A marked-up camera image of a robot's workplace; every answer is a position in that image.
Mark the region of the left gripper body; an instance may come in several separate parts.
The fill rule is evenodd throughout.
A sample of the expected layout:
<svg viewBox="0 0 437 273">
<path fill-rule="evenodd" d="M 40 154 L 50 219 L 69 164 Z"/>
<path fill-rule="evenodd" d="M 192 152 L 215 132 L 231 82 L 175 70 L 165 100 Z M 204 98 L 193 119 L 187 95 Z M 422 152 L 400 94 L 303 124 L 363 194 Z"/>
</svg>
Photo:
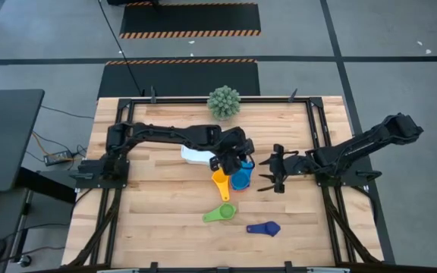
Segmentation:
<svg viewBox="0 0 437 273">
<path fill-rule="evenodd" d="M 245 132 L 240 127 L 233 127 L 222 131 L 220 127 L 210 130 L 212 152 L 215 156 L 210 159 L 209 167 L 212 171 L 222 169 L 222 161 L 226 157 L 252 155 L 255 152 L 253 141 L 246 138 Z"/>
</svg>

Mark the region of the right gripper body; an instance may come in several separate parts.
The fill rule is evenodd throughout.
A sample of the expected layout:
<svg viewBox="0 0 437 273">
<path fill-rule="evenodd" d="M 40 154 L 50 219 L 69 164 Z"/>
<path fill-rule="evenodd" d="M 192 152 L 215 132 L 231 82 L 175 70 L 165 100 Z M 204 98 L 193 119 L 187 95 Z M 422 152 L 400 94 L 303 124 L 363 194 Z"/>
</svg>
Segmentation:
<svg viewBox="0 0 437 273">
<path fill-rule="evenodd" d="M 286 152 L 285 148 L 280 144 L 273 146 L 273 180 L 275 193 L 283 193 L 285 191 L 284 182 L 287 177 L 310 174 L 312 171 L 312 163 L 306 156 L 299 155 L 298 151 Z"/>
</svg>

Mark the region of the light blue measuring cup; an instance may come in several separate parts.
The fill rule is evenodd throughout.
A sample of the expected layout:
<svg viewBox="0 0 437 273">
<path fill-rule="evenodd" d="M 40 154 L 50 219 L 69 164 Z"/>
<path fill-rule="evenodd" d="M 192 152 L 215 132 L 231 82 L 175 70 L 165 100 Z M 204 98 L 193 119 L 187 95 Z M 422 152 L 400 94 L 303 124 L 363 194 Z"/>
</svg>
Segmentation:
<svg viewBox="0 0 437 273">
<path fill-rule="evenodd" d="M 232 187 L 247 187 L 250 186 L 250 178 L 253 169 L 241 169 L 230 176 L 229 184 Z"/>
</svg>

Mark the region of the yellow measuring cup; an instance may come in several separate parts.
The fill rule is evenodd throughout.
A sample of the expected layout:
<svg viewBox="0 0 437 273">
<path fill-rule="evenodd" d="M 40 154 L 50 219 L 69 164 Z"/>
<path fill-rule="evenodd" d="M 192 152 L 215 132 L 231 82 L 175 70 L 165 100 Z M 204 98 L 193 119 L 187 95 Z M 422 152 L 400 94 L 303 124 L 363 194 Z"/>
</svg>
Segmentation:
<svg viewBox="0 0 437 273">
<path fill-rule="evenodd" d="M 220 196 L 223 202 L 228 202 L 230 200 L 229 193 L 229 176 L 224 173 L 224 171 L 220 168 L 217 171 L 214 171 L 212 174 L 212 181 L 218 188 Z"/>
</svg>

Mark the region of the green measuring cup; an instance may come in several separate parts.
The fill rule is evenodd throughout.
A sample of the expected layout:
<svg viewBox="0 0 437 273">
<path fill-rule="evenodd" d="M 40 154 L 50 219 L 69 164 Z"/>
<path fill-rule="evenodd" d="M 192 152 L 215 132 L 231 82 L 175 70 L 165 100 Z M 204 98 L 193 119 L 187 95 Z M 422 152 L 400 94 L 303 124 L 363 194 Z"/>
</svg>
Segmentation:
<svg viewBox="0 0 437 273">
<path fill-rule="evenodd" d="M 237 209 L 230 203 L 224 202 L 218 208 L 206 213 L 203 222 L 230 220 L 234 217 Z"/>
</svg>

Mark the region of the dark blue measuring cup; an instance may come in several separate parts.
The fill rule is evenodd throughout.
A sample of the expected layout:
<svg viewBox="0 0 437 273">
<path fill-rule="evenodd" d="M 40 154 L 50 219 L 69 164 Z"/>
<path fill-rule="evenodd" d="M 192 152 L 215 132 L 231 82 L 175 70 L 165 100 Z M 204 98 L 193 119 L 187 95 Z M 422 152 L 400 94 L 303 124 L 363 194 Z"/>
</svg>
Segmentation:
<svg viewBox="0 0 437 273">
<path fill-rule="evenodd" d="M 265 234 L 274 237 L 281 230 L 281 226 L 274 221 L 267 221 L 261 224 L 247 225 L 248 234 Z"/>
</svg>

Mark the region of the white plastic basket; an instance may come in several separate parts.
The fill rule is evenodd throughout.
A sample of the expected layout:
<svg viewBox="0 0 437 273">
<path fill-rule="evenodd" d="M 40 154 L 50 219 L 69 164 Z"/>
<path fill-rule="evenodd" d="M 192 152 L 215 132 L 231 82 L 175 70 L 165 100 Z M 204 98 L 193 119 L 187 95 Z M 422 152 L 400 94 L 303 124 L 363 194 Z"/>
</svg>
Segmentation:
<svg viewBox="0 0 437 273">
<path fill-rule="evenodd" d="M 189 149 L 186 146 L 181 147 L 181 157 L 188 164 L 209 166 L 210 159 L 214 156 L 215 155 L 209 151 L 197 151 L 195 149 Z"/>
</svg>

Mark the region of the green artificial succulent plant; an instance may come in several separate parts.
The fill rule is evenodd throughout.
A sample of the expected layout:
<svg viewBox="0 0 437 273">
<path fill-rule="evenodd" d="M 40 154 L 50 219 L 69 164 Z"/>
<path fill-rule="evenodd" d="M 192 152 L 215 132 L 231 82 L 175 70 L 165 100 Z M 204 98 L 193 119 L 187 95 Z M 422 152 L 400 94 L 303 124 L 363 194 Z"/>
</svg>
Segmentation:
<svg viewBox="0 0 437 273">
<path fill-rule="evenodd" d="M 215 119 L 225 121 L 240 112 L 240 102 L 241 97 L 237 90 L 222 86 L 209 94 L 206 104 Z"/>
</svg>

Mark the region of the black hazard-striped floor mat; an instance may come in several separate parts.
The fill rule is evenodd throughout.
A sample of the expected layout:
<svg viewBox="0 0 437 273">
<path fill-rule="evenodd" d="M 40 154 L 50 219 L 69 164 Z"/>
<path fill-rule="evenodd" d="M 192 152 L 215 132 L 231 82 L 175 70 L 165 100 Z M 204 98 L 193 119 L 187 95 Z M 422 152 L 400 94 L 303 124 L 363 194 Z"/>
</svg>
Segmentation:
<svg viewBox="0 0 437 273">
<path fill-rule="evenodd" d="M 253 58 L 163 58 L 105 64 L 98 97 L 208 96 L 228 86 L 242 96 L 260 94 Z"/>
<path fill-rule="evenodd" d="M 170 39 L 191 37 L 258 36 L 258 4 L 134 2 L 124 8 L 119 37 Z"/>
</svg>

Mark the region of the black power adapter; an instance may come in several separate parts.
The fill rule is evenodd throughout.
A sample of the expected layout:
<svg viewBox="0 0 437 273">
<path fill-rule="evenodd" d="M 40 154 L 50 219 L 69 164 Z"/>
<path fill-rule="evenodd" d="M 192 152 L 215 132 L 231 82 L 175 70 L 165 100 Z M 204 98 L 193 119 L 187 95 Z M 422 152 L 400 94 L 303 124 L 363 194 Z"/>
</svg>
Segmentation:
<svg viewBox="0 0 437 273">
<path fill-rule="evenodd" d="M 62 151 L 57 153 L 47 154 L 43 157 L 46 166 L 58 165 L 65 162 L 73 161 L 72 153 L 69 151 Z"/>
</svg>

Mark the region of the black desk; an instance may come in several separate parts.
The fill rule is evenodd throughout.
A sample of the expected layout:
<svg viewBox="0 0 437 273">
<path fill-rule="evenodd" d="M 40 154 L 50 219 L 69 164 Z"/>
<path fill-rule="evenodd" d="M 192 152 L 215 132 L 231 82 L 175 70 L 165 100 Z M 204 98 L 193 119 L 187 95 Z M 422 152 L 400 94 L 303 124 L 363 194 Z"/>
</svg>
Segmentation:
<svg viewBox="0 0 437 273">
<path fill-rule="evenodd" d="M 44 95 L 42 89 L 0 89 L 0 192 L 16 187 Z"/>
</svg>

